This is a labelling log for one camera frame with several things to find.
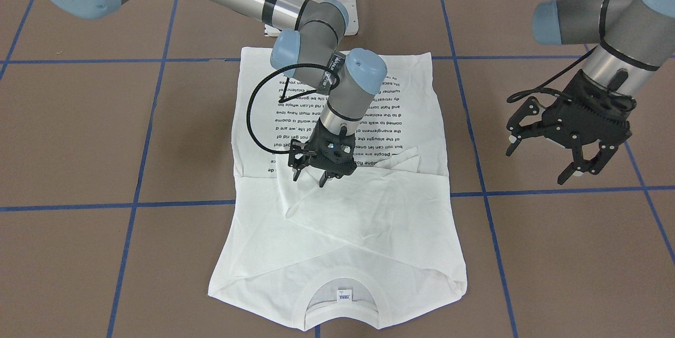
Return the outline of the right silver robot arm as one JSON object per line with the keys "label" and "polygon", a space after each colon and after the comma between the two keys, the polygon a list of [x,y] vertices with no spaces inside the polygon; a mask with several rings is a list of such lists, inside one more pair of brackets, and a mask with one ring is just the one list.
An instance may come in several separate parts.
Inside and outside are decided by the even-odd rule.
{"label": "right silver robot arm", "polygon": [[[99,20],[130,0],[49,1],[68,14]],[[207,1],[280,32],[270,58],[273,73],[255,86],[246,108],[246,127],[253,142],[268,153],[287,155],[294,179],[308,167],[322,170],[320,186],[353,174],[357,168],[356,132],[388,69],[385,61],[370,50],[340,52],[350,21],[347,7],[338,0]],[[327,103],[308,139],[293,138],[289,148],[274,150],[255,136],[251,112],[262,86],[281,74],[311,87],[301,97],[325,95]]]}

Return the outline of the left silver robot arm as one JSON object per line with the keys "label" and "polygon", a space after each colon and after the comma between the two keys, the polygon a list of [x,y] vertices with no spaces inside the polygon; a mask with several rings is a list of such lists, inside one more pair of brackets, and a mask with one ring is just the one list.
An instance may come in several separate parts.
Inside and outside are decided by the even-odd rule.
{"label": "left silver robot arm", "polygon": [[571,150],[557,182],[597,175],[631,136],[639,88],[673,55],[673,0],[551,0],[538,4],[533,36],[541,44],[595,43],[564,90],[548,83],[508,97],[523,100],[507,122],[510,156],[528,138]]}

